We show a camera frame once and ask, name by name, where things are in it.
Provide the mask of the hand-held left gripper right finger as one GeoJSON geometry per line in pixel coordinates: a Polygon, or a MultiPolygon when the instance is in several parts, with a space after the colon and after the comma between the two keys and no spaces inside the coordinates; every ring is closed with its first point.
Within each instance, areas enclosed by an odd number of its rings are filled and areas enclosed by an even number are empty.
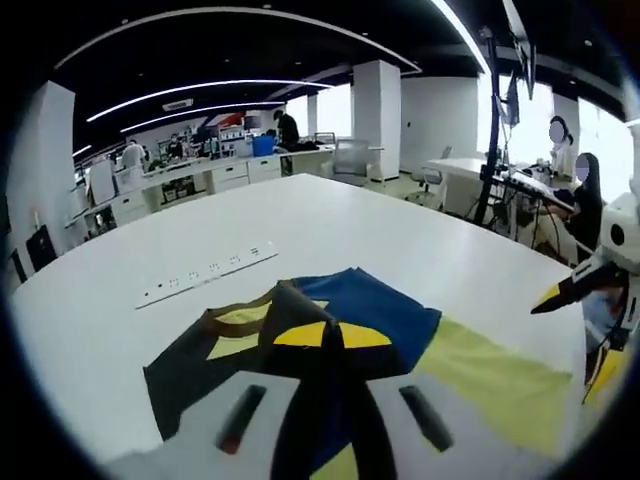
{"type": "Polygon", "coordinates": [[[407,375],[362,383],[358,470],[372,478],[541,479],[545,405],[525,412],[531,361],[458,323],[442,323],[407,375]]]}

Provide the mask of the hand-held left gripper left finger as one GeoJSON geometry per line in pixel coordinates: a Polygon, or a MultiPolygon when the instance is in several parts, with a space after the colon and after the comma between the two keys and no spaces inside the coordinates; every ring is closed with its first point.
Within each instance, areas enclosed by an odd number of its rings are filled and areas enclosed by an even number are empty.
{"type": "Polygon", "coordinates": [[[183,412],[177,433],[148,452],[106,465],[111,479],[308,479],[324,411],[312,383],[325,367],[332,324],[294,327],[269,360],[299,373],[239,371],[183,412]]]}

